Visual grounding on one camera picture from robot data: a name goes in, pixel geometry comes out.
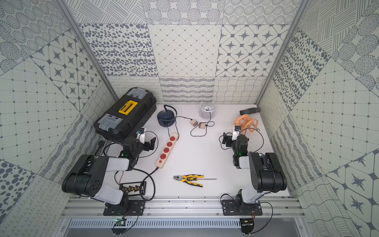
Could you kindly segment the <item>cream red power strip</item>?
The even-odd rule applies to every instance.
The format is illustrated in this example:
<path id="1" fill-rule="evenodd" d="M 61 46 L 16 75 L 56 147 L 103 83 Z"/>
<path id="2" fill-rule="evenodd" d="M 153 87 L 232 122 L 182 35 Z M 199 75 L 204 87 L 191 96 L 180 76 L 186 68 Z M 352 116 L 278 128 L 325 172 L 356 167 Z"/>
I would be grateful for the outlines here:
<path id="1" fill-rule="evenodd" d="M 157 162 L 156 162 L 157 168 L 162 169 L 165 166 L 166 162 L 168 161 L 170 154 L 173 151 L 173 148 L 174 148 L 176 142 L 178 141 L 178 138 L 179 138 L 178 133 L 173 132 L 170 135 L 170 137 L 169 137 L 168 141 L 166 142 L 159 158 L 157 159 Z"/>

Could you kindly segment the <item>pink charger of blue fan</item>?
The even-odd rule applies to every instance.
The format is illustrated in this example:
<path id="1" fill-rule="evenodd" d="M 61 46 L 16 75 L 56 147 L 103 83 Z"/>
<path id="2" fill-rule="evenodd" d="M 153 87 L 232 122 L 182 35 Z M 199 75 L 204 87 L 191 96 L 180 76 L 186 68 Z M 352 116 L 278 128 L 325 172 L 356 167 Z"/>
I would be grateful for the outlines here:
<path id="1" fill-rule="evenodd" d="M 192 119 L 192 120 L 190 121 L 190 124 L 191 124 L 193 127 L 196 127 L 196 126 L 198 126 L 198 121 L 197 121 L 196 119 Z"/>

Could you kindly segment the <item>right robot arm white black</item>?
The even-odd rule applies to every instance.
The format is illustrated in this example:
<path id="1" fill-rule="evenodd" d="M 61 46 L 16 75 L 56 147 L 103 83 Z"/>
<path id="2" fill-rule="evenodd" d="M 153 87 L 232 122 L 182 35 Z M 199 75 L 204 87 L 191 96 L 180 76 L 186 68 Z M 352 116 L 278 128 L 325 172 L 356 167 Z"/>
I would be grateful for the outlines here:
<path id="1" fill-rule="evenodd" d="M 237 169 L 247 169 L 250 172 L 251 186 L 239 190 L 235 197 L 238 211 L 258 210 L 260 199 L 264 195 L 287 189 L 287 178 L 276 153 L 249 152 L 249 139 L 243 134 L 224 133 L 222 138 L 221 144 L 234 152 L 233 165 Z"/>

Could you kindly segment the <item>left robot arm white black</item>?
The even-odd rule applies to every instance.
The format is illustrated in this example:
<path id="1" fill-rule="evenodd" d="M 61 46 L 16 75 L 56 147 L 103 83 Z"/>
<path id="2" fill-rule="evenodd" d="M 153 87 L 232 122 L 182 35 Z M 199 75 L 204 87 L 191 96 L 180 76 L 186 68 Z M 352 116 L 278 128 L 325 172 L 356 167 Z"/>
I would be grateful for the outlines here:
<path id="1" fill-rule="evenodd" d="M 130 209 L 129 194 L 107 184 L 104 179 L 109 172 L 135 170 L 135 165 L 143 151 L 155 151 L 155 136 L 149 142 L 141 142 L 136 137 L 126 139 L 126 148 L 120 157 L 82 155 L 62 183 L 64 193 L 84 196 L 105 203 L 107 208 L 118 208 L 124 212 Z"/>

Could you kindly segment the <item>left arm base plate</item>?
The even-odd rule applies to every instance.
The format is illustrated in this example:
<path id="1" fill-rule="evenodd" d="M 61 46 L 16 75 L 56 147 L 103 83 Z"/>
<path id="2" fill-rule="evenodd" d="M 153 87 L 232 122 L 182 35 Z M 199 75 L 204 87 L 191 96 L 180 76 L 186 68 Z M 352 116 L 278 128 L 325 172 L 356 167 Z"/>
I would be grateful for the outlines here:
<path id="1" fill-rule="evenodd" d="M 146 202 L 144 200 L 123 200 L 121 204 L 105 203 L 104 216 L 142 216 Z"/>

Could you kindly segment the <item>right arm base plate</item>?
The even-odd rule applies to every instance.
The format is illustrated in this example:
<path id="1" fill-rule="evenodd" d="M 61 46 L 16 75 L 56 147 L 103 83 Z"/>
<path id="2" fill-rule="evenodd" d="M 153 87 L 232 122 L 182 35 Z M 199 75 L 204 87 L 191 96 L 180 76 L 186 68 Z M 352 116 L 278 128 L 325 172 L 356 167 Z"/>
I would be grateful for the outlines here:
<path id="1" fill-rule="evenodd" d="M 250 204 L 232 199 L 223 199 L 221 200 L 221 205 L 224 216 L 251 216 L 252 214 L 262 216 L 263 214 L 261 205 L 258 203 Z"/>

